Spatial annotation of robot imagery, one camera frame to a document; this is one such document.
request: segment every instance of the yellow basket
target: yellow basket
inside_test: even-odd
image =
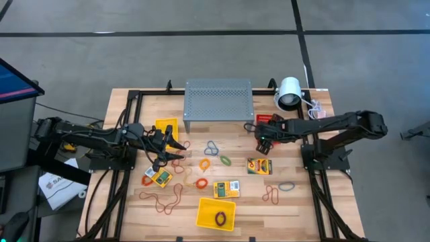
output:
[[[211,199],[211,198],[200,198],[196,225],[199,227],[204,227],[208,229],[233,231],[235,210],[236,210],[235,202],[222,201],[222,200]],[[226,222],[222,226],[218,226],[215,221],[215,216],[219,212],[224,212],[226,215]]]
[[[177,118],[161,118],[155,120],[155,128],[160,129],[162,132],[166,131],[167,125],[172,125],[172,136],[176,141],[178,141]]]

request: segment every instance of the monitor screen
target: monitor screen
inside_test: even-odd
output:
[[[0,104],[43,94],[43,89],[0,59]]]

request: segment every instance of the concrete floor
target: concrete floor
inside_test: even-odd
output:
[[[428,29],[426,0],[299,0],[305,30]],[[14,0],[0,32],[293,30],[289,1]],[[335,111],[374,110],[389,133],[351,148],[354,190],[372,241],[428,241],[430,140],[399,132],[430,120],[430,36],[306,36],[316,87],[329,88]],[[164,87],[172,79],[306,78],[297,36],[0,38],[0,56],[46,90],[38,101],[103,118],[110,89]],[[56,112],[36,108],[35,118]],[[86,122],[63,116],[70,121]],[[43,220],[41,241],[72,239],[79,213]],[[55,226],[57,234],[47,231]]]

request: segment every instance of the white lamp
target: white lamp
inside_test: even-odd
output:
[[[276,107],[282,111],[297,110],[302,105],[302,90],[297,78],[287,77],[282,80],[273,100]]]

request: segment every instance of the wooden table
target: wooden table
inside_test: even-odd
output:
[[[112,90],[104,128],[111,128],[115,125],[126,105],[128,91],[129,89]],[[328,91],[311,89],[310,94],[312,98],[321,102],[328,116],[334,115]],[[256,114],[277,113],[284,118],[297,118],[297,112],[279,111],[274,105],[273,96],[254,96],[253,101]],[[191,142],[191,146],[186,152],[189,157],[185,161],[181,161],[181,165],[193,170],[188,182],[192,183],[200,177],[205,177],[209,181],[209,186],[204,190],[184,186],[181,202],[174,208],[171,215],[158,213],[155,210],[155,200],[153,198],[141,200],[138,197],[139,193],[143,191],[157,193],[163,204],[174,202],[176,197],[173,193],[173,186],[183,183],[184,173],[175,174],[172,166],[168,164],[166,168],[173,174],[173,179],[168,186],[161,188],[152,184],[144,187],[141,185],[141,179],[150,163],[144,152],[139,151],[136,167],[131,173],[128,186],[121,241],[174,241],[178,236],[183,237],[184,241],[248,241],[249,237],[256,237],[257,241],[319,240],[309,177],[307,171],[302,167],[299,149],[302,144],[301,140],[296,143],[276,145],[270,151],[267,157],[273,162],[273,175],[249,175],[245,167],[246,158],[264,157],[264,155],[255,150],[257,141],[253,134],[247,134],[242,123],[196,122],[193,124],[191,132],[186,134],[182,114],[182,95],[144,96],[140,122],[146,129],[149,129],[155,124],[156,118],[178,118],[179,142],[183,143],[185,140]],[[320,134],[320,137],[329,138],[336,133],[326,132]],[[216,143],[220,149],[220,155],[231,159],[230,167],[223,165],[217,158],[209,157],[212,162],[209,170],[205,173],[200,170],[198,163],[207,157],[203,150],[206,148],[208,140]],[[79,225],[81,234],[84,234],[85,212],[89,197],[102,173],[102,171],[98,171],[91,176],[84,213]],[[328,171],[327,174],[337,212],[356,234],[363,237],[364,232],[351,182],[339,171]],[[109,172],[97,190],[89,215],[90,226],[105,209],[111,177],[112,172]],[[241,197],[227,199],[236,202],[234,231],[226,232],[197,227],[196,215],[199,199],[201,197],[213,198],[212,182],[232,179],[238,179],[241,185]],[[289,192],[279,191],[278,205],[274,205],[270,201],[262,201],[261,197],[265,193],[266,185],[277,186],[284,181],[292,181],[296,187]],[[327,235],[330,236],[329,220],[325,209],[323,209],[323,213]],[[114,234],[116,215],[115,210],[110,220],[110,237]]]

